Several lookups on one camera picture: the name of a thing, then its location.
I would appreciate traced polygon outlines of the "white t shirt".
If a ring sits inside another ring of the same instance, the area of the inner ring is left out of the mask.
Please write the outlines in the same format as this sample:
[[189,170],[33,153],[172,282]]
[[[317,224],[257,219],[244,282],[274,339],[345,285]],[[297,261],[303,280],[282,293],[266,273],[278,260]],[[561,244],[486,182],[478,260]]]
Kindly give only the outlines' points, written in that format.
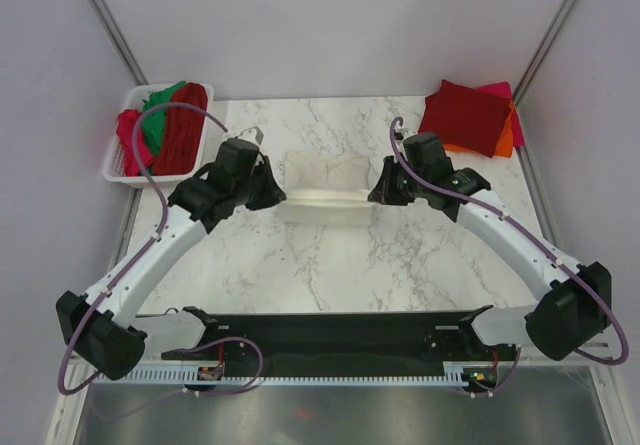
[[284,159],[286,200],[277,207],[285,223],[333,228],[366,227],[373,220],[369,159],[289,151]]

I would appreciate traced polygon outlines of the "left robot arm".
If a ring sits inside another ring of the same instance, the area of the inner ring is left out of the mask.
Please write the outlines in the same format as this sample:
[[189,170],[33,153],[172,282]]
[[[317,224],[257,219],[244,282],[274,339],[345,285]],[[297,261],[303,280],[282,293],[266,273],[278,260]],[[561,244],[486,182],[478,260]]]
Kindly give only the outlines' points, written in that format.
[[164,198],[160,221],[142,245],[83,294],[58,299],[65,342],[101,375],[119,380],[141,359],[173,350],[198,358],[216,353],[220,336],[201,311],[139,311],[171,268],[236,208],[259,211],[285,200],[260,143],[254,129],[222,142],[214,161]]

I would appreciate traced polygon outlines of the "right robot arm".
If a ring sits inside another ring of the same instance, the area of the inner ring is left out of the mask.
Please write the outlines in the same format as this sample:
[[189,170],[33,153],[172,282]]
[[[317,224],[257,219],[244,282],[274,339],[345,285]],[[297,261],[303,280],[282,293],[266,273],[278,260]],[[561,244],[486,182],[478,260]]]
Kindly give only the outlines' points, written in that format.
[[529,307],[484,307],[466,318],[458,346],[467,357],[483,357],[497,345],[532,345],[560,361],[611,323],[611,276],[599,263],[585,266],[534,235],[506,206],[491,184],[471,168],[455,169],[433,133],[390,135],[368,199],[386,206],[417,200],[462,226],[489,246],[525,283],[536,303]]

